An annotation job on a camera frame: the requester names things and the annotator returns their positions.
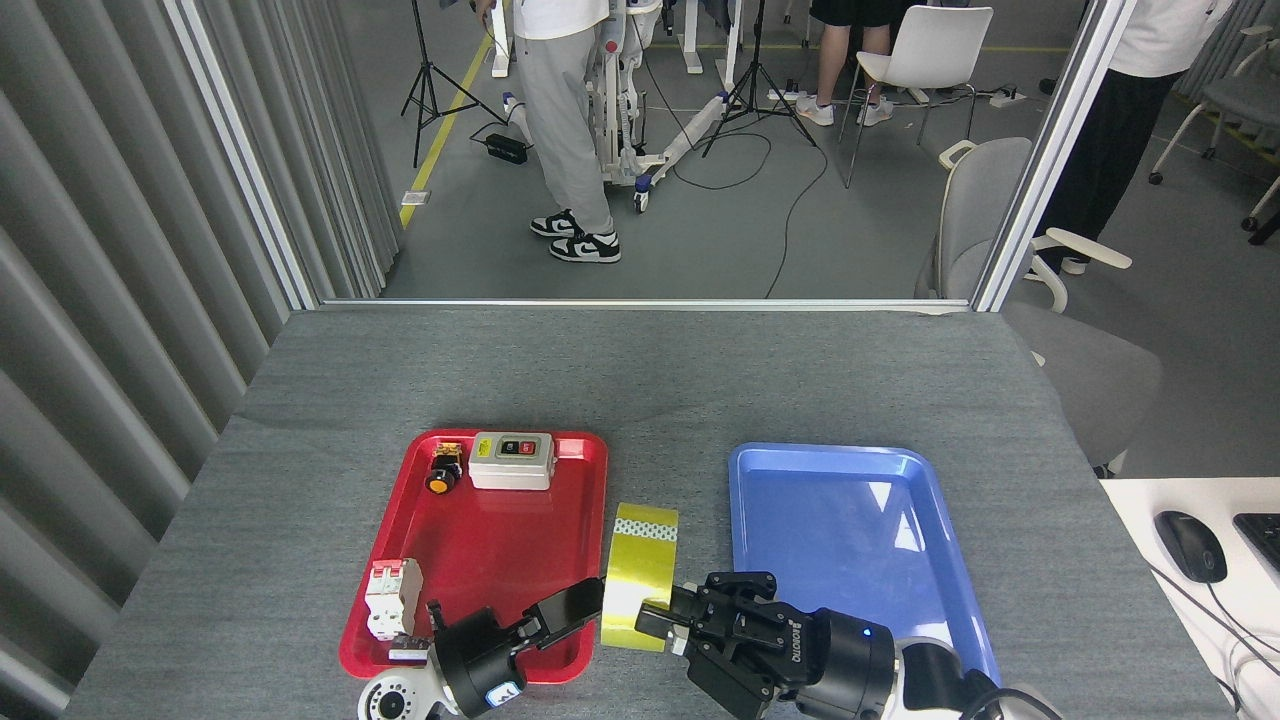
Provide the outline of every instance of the black shorts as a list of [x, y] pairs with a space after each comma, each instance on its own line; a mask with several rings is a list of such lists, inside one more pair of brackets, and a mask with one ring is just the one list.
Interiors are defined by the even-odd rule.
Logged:
[[881, 27], [893, 22], [895, 0], [813, 0], [809, 17], [838, 27]]

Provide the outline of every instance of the gray table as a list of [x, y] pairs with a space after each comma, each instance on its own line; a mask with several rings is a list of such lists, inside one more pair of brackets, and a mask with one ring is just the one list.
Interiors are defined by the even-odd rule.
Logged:
[[[1000, 316], [538, 307], [292, 318], [67, 717], [352, 717], [338, 637], [403, 450], [435, 427], [600, 436], [609, 521], [678, 507], [681, 580], [731, 565], [737, 445], [911, 448], [1006, 682], [1076, 719], [1230, 717]], [[727, 719], [684, 671], [596, 647], [486, 717]]]

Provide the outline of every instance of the black pants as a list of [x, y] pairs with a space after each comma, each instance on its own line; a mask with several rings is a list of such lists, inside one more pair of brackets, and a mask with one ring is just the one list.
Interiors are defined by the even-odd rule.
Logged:
[[[1041, 217], [1037, 236], [1046, 228], [1062, 228], [1098, 238], [1129, 188], [1160, 108], [1181, 74], [1144, 78], [1107, 70]], [[1074, 252], [1065, 247], [1041, 252], [1055, 273], [1062, 259], [1070, 256]]]

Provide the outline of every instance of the white desk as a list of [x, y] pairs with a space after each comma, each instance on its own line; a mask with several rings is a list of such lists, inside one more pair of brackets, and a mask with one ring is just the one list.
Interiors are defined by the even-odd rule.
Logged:
[[[1156, 533], [1153, 519], [1165, 510], [1180, 510], [1208, 525], [1222, 543], [1226, 556], [1226, 578], [1213, 584], [1217, 598], [1251, 633], [1280, 648], [1280, 574], [1233, 525], [1238, 512], [1280, 510], [1280, 478], [1110, 479], [1102, 480], [1102, 487], [1147, 562], [1216, 616], [1228, 620], [1210, 594], [1208, 585], [1192, 582], [1174, 565]], [[1156, 580], [1208, 670], [1228, 683], [1240, 683], [1236, 689], [1244, 703], [1242, 717], [1280, 717], [1280, 678], [1253, 659], [1231, 633], [1183, 593], [1170, 588], [1164, 579]], [[1239, 626], [1235, 629], [1280, 667], [1280, 652], [1248, 638]]]

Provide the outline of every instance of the keyboard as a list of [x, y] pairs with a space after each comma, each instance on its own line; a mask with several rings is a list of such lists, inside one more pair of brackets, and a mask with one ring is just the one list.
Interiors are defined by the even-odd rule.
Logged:
[[1240, 512], [1235, 527], [1280, 573], [1280, 512]]

